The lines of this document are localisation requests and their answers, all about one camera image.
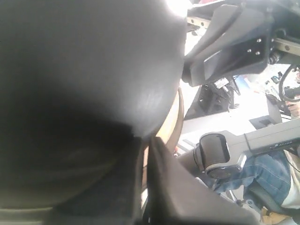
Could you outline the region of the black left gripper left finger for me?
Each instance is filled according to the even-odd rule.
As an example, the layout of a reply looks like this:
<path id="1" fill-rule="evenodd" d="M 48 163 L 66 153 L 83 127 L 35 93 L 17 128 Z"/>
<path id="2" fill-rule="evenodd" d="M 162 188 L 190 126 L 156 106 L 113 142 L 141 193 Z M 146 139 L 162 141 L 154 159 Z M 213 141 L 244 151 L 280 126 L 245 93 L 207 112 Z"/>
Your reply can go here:
<path id="1" fill-rule="evenodd" d="M 135 138 L 121 150 L 116 166 L 100 181 L 56 207 L 54 225 L 139 225 L 144 142 Z"/>

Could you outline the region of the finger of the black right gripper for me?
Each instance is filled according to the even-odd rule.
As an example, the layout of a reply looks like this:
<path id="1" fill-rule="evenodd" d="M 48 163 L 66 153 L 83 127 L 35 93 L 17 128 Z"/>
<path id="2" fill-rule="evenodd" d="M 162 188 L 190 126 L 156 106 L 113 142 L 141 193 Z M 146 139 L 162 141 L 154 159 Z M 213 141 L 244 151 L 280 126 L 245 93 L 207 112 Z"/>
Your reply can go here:
<path id="1" fill-rule="evenodd" d="M 268 13 L 221 5 L 185 56 L 182 80 L 194 87 L 222 77 L 262 72 L 268 64 L 273 24 Z"/>

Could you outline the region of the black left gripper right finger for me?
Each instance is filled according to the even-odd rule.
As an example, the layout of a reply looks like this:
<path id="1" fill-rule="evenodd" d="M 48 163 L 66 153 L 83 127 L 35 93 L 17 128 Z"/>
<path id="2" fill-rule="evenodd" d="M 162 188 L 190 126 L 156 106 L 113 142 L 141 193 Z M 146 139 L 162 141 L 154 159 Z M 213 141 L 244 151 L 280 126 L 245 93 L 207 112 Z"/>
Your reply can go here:
<path id="1" fill-rule="evenodd" d="M 147 186 L 152 225 L 259 224 L 250 211 L 201 184 L 158 137 L 149 143 Z"/>

